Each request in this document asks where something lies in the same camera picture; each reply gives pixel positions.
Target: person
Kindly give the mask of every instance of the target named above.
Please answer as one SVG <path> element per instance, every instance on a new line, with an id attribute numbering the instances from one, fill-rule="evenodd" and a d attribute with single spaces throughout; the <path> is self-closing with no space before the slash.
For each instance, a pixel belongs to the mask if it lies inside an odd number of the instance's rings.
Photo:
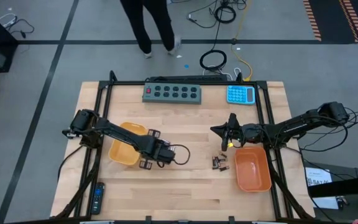
<path id="1" fill-rule="evenodd" d="M 164 47 L 170 55 L 175 54 L 181 44 L 181 38 L 173 33 L 167 0 L 121 0 L 121 4 L 145 58 L 152 56 L 152 42 L 144 27 L 143 6 L 152 15 Z"/>

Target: sneaker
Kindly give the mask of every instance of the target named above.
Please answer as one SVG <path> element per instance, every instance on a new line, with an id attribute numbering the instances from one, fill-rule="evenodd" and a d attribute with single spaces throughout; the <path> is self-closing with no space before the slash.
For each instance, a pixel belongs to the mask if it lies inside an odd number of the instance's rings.
<path id="1" fill-rule="evenodd" d="M 175 44 L 172 50 L 168 51 L 168 54 L 170 55 L 174 55 L 177 50 L 179 49 L 179 47 L 181 46 L 181 37 L 179 36 L 175 36 Z"/>
<path id="2" fill-rule="evenodd" d="M 152 55 L 152 53 L 150 52 L 150 53 L 148 53 L 148 54 L 144 54 L 144 57 L 146 58 L 146 59 L 148 59 L 148 58 L 150 58 L 150 57 L 152 57 L 153 55 Z"/>

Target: black remote control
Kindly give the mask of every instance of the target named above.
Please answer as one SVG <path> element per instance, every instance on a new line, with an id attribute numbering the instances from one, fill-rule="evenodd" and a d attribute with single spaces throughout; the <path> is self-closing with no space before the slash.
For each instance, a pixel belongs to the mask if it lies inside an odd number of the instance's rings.
<path id="1" fill-rule="evenodd" d="M 92 215 L 99 215 L 102 207 L 102 199 L 104 193 L 104 183 L 98 182 L 96 183 L 96 187 L 94 189 L 93 194 L 93 202 L 92 202 Z"/>

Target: gray power strip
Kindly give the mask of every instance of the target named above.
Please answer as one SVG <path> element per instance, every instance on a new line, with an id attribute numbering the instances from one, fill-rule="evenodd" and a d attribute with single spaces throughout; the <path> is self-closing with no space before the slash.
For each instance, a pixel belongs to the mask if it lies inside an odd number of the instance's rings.
<path id="1" fill-rule="evenodd" d="M 199 85 L 146 83 L 143 90 L 144 103 L 183 103 L 201 104 Z"/>

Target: remote control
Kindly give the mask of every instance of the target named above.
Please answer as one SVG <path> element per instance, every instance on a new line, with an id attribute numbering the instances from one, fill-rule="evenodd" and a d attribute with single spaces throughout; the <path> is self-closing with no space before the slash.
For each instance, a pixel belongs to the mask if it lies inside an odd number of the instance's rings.
<path id="1" fill-rule="evenodd" d="M 243 105 L 255 103 L 255 89 L 250 86 L 228 86 L 227 102 Z"/>
<path id="2" fill-rule="evenodd" d="M 145 83 L 144 103 L 183 103 L 201 104 L 201 88 L 199 85 L 172 83 Z"/>
<path id="3" fill-rule="evenodd" d="M 96 183 L 96 187 L 94 189 L 93 194 L 93 202 L 92 202 L 92 215 L 99 215 L 102 207 L 102 199 L 104 193 L 104 183 L 98 182 Z"/>

